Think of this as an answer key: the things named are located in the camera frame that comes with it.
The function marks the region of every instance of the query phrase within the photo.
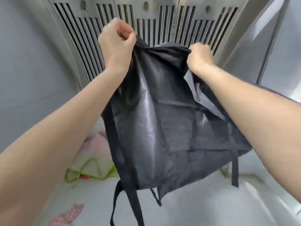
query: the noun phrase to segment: metal vent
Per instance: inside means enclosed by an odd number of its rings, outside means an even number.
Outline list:
[[[104,69],[97,37],[114,17],[148,45],[208,44],[216,62],[246,0],[46,0],[65,30],[88,82]]]

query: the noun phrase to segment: range hood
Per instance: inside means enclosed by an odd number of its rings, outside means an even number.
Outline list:
[[[104,69],[97,37],[114,17],[148,45],[208,44],[223,66],[272,0],[43,0],[79,66],[80,88]]]

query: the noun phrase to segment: forearm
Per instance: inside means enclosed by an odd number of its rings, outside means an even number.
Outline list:
[[[1,223],[27,225],[39,213],[123,76],[105,70],[0,154]]]
[[[301,106],[243,82],[213,66],[201,78],[210,86],[265,167],[301,200]]]

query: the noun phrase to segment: person's left hand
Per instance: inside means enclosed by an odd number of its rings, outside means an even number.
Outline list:
[[[133,28],[119,18],[114,18],[98,37],[105,69],[124,75],[129,70],[136,34]]]

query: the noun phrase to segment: person's left arm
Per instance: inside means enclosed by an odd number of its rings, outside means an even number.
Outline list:
[[[98,41],[105,70],[0,154],[0,225],[33,222],[124,79],[136,42],[133,29],[114,19]]]

